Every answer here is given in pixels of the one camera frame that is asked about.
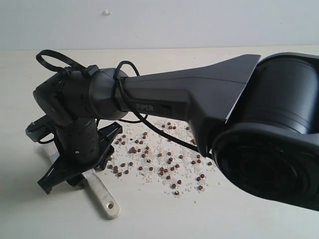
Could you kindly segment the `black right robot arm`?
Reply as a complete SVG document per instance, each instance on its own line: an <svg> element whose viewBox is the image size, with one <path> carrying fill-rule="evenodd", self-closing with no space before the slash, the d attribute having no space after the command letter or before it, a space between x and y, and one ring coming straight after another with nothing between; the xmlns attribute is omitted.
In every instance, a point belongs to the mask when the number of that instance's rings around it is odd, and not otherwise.
<svg viewBox="0 0 319 239"><path fill-rule="evenodd" d="M46 192L104 168L128 112L185 121L189 144L214 160L241 190L266 200L319 209L319 58L246 54L210 66L129 77L120 67L85 67L52 50L37 61L54 75L33 97L45 115L26 129L42 143L53 134L59 157L39 180Z"/></svg>

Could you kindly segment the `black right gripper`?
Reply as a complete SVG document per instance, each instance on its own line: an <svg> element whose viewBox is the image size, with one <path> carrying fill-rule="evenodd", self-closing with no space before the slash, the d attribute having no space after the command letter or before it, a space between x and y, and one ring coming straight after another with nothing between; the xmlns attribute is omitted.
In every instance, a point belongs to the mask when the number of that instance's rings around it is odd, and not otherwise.
<svg viewBox="0 0 319 239"><path fill-rule="evenodd" d="M77 119L68 126L55 124L54 127L59 156L37 182L46 194L62 182L79 186L82 173L87 170L104 170L114 153L114 139L123 133L123 127L117 122L97 129L94 119Z"/></svg>

